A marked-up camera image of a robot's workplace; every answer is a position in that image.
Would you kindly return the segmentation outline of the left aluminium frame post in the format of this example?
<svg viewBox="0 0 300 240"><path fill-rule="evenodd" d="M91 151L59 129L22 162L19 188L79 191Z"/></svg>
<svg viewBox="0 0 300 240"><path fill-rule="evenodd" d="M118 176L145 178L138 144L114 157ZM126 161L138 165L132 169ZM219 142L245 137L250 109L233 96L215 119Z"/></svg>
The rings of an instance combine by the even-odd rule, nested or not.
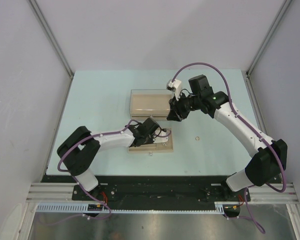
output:
<svg viewBox="0 0 300 240"><path fill-rule="evenodd" d="M58 43L58 40L56 39L43 11L40 8L40 5L36 0L27 0L26 2L29 4L30 9L32 10L34 16L36 17L40 27L43 30L43 33L45 34L47 40L49 41L63 69L65 70L69 78L72 80L74 77L74 71L72 70L60 44Z"/></svg>

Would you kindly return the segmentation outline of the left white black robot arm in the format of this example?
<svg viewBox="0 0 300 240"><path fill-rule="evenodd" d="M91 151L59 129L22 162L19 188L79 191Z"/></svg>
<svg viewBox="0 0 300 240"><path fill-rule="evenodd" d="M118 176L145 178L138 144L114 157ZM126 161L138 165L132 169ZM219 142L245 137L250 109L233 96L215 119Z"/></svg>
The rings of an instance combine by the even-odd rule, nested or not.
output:
<svg viewBox="0 0 300 240"><path fill-rule="evenodd" d="M57 149L57 169L69 173L90 200L100 196L101 188L90 169L97 153L115 148L140 147L166 143L171 131L160 127L151 117L144 122L131 119L121 130L92 134L86 126L78 127Z"/></svg>

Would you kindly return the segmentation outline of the aluminium frame post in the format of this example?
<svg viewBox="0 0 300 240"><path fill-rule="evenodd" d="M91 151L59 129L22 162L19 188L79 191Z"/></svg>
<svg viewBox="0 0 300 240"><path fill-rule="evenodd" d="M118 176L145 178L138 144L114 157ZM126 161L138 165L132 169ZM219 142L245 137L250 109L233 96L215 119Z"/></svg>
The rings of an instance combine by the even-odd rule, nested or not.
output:
<svg viewBox="0 0 300 240"><path fill-rule="evenodd" d="M63 69L65 70L69 78L72 80L74 77L74 71L72 70L60 44L58 43L58 40L56 39L43 11L40 8L40 5L36 0L27 0L26 2L29 4L30 9L32 10L34 16L36 17L40 27L43 30L43 33L45 34L47 40L49 41Z"/></svg>
<svg viewBox="0 0 300 240"><path fill-rule="evenodd" d="M294 0L284 0L281 4L277 14L274 17L269 29L267 30L265 37L263 38L257 52L255 53L251 63L249 64L245 74L248 78L250 78L251 74L253 73L254 69L256 68L257 64L261 60L263 54L265 53L268 45L270 44L272 38L274 37L276 31L278 30L280 24L282 23L283 19L285 18L289 8L294 3Z"/></svg>

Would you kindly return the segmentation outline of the right aluminium frame post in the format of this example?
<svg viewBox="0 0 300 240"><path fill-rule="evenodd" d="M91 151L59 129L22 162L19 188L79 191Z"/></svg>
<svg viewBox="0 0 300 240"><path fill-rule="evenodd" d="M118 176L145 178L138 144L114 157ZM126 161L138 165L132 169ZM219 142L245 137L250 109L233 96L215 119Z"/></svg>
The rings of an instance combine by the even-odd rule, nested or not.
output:
<svg viewBox="0 0 300 240"><path fill-rule="evenodd" d="M268 45L270 44L272 38L274 37L276 31L278 30L280 24L282 23L283 19L285 18L289 8L294 3L294 0L284 0L281 4L277 14L274 17L269 29L267 30L265 37L263 38L257 52L255 53L251 63L249 64L245 74L248 78L250 78L251 74L253 73L254 69L256 68L257 64L261 60L263 54L265 53Z"/></svg>

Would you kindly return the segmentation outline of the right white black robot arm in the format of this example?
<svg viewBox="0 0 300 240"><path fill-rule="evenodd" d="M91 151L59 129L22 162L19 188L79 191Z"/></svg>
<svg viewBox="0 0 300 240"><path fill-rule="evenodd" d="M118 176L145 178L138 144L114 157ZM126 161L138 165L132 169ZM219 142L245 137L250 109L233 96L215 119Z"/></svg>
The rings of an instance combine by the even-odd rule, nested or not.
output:
<svg viewBox="0 0 300 240"><path fill-rule="evenodd" d="M261 187L286 170L288 146L282 140L274 140L251 124L240 111L231 105L228 95L214 92L205 75L189 79L191 93L185 95L180 80L170 80L166 88L173 92L169 100L168 121L181 122L191 111L208 114L226 127L244 146L250 162L247 166L229 176L220 188L221 196L232 201L239 191L250 187Z"/></svg>

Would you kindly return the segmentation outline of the beige jewelry box clear case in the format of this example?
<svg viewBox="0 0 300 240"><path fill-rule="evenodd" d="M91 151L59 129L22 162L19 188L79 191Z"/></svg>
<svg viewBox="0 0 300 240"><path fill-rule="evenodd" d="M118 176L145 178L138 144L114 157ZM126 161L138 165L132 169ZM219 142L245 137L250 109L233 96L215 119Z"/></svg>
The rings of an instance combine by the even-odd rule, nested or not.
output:
<svg viewBox="0 0 300 240"><path fill-rule="evenodd" d="M169 100L172 98L173 93L166 89L132 89L129 101L130 118L166 121L170 112Z"/></svg>

